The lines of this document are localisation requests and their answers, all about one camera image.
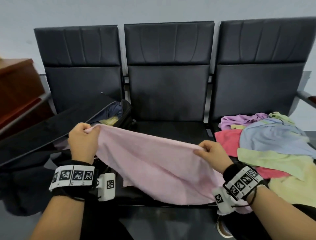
hand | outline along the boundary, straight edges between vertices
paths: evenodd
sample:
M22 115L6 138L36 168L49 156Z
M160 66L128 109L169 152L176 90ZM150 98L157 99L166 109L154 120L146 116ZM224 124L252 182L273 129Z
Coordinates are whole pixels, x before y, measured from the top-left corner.
M69 133L71 158L73 160L93 164L95 153L98 149L98 136L100 127L95 127L90 133L84 130L91 128L90 124L78 123Z
M218 142L205 140L199 146L204 150L194 150L194 154L206 160L219 173L223 174L226 168L233 164L233 161Z

forearm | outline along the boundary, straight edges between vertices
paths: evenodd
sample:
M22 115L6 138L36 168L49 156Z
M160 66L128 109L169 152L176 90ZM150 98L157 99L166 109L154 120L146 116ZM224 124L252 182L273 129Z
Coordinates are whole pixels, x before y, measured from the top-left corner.
M273 240L315 239L316 222L266 187L257 188L251 208Z
M30 240L80 238L84 202L54 196L36 225Z

chair backrest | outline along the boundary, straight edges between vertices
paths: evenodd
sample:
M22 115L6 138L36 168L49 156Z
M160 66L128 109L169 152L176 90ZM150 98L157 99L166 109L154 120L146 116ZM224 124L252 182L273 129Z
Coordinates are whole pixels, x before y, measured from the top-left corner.
M104 94L121 100L117 25L34 29L57 112Z
M214 22L126 24L136 120L203 121Z
M290 111L315 39L316 18L223 21L210 121Z

pile of towels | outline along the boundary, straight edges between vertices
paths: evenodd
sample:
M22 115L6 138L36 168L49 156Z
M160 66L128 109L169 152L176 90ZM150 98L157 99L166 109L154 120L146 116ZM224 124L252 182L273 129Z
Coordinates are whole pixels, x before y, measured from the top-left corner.
M316 150L287 116L225 116L215 133L229 156L256 168L269 188L291 204L316 207Z

sneaker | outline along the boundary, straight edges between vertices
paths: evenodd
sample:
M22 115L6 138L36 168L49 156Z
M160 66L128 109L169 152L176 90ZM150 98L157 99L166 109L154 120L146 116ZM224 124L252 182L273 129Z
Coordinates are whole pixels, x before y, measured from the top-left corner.
M232 234L228 232L224 226L222 221L217 221L216 223L216 228L218 230L218 233L223 237L223 238L232 238Z

